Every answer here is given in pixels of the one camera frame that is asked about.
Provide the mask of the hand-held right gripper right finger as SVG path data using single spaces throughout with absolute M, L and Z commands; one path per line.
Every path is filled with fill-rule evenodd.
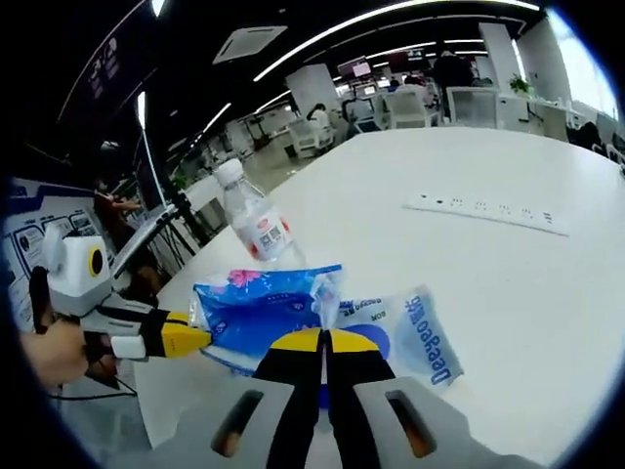
M 329 417 L 345 468 L 535 468 L 471 434 L 468 418 L 409 377 L 397 377 L 377 345 L 323 330 Z

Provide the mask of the person's left hand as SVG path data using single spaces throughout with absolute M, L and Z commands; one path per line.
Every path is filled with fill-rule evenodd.
M 59 320 L 44 334 L 21 332 L 20 341 L 31 369 L 45 389 L 79 379 L 89 367 L 84 332 L 72 322 Z

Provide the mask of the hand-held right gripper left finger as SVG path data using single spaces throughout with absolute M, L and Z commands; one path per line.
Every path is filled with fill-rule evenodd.
M 323 331 L 271 344 L 251 377 L 185 411 L 168 441 L 170 468 L 302 468 L 318 420 Z

